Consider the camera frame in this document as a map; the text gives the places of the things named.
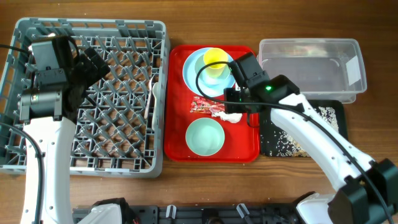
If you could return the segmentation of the white tissue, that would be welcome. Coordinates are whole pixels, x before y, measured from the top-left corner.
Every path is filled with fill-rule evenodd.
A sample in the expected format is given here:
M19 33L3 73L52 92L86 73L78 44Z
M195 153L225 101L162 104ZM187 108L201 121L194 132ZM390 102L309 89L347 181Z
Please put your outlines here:
M219 117L222 121L228 121L230 123L238 123L240 122L243 115L241 113L227 114L224 111L219 111L212 113L212 117Z

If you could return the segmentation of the rice and peanut leftovers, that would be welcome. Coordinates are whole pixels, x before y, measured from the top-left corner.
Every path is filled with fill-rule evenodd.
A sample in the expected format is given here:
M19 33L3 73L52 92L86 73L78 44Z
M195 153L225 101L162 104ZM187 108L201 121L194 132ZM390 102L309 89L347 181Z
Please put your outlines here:
M335 130L339 131L338 117L336 110L330 106L315 107L317 113ZM273 123L266 128L268 133L265 137L265 146L262 147L262 153L269 157L310 157L302 149L301 145L285 131L281 130Z

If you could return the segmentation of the red snack wrapper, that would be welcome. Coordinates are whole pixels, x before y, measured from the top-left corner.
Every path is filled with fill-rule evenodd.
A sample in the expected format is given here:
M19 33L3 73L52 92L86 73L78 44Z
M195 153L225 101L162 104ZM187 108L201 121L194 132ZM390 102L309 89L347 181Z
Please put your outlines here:
M201 96L194 96L190 104L191 113L215 114L224 111L224 104L211 101Z

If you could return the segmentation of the light green bowl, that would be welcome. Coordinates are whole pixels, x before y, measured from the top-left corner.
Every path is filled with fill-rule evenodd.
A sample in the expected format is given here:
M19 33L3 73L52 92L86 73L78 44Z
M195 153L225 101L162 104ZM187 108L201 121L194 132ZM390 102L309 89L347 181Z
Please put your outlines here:
M211 118L194 120L185 133L186 144L198 156L212 156L224 145L225 133L219 122Z

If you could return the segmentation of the white plastic spoon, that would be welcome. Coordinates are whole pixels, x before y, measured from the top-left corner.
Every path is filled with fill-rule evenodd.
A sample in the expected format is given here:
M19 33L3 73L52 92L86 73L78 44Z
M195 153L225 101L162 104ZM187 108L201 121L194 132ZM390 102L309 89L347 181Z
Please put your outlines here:
M157 100L159 97L160 93L160 84L157 82L154 84L153 89L152 89L152 94L154 96L154 110L153 110L153 116L152 116L152 129L155 131L155 126L156 126L156 120L157 120Z

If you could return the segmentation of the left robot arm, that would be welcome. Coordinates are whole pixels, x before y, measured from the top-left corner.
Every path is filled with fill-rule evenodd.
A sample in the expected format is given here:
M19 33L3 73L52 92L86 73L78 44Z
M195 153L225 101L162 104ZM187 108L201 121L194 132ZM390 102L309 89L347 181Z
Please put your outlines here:
M95 104L87 89L110 72L91 47L81 54L70 36L32 43L36 71L22 92L19 119L27 146L22 223L72 223L70 153L78 109Z

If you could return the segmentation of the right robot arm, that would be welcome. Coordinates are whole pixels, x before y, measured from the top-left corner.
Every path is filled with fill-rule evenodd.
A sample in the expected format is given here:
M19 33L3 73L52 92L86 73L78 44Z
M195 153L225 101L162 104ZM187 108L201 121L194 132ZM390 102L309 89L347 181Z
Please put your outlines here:
M247 53L228 64L240 87L226 92L231 113L266 110L271 122L292 136L320 166L335 193L311 193L299 200L304 223L392 223L397 214L397 166L376 162L324 121L283 75L269 78L255 56Z

